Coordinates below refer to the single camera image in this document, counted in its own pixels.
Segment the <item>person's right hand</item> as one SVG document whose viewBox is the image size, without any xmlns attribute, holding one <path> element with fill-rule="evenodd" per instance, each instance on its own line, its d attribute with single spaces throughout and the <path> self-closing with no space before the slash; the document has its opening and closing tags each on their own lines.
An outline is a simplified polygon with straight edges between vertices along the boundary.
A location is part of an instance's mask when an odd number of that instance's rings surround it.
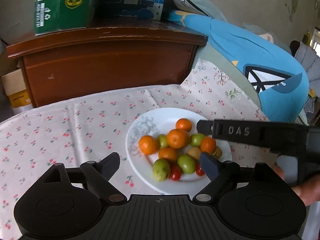
<svg viewBox="0 0 320 240">
<path fill-rule="evenodd" d="M 293 191 L 304 202 L 305 206 L 309 206 L 320 200 L 320 176 L 316 175 L 313 178 L 305 181 L 303 184 L 292 188 Z"/>
</svg>

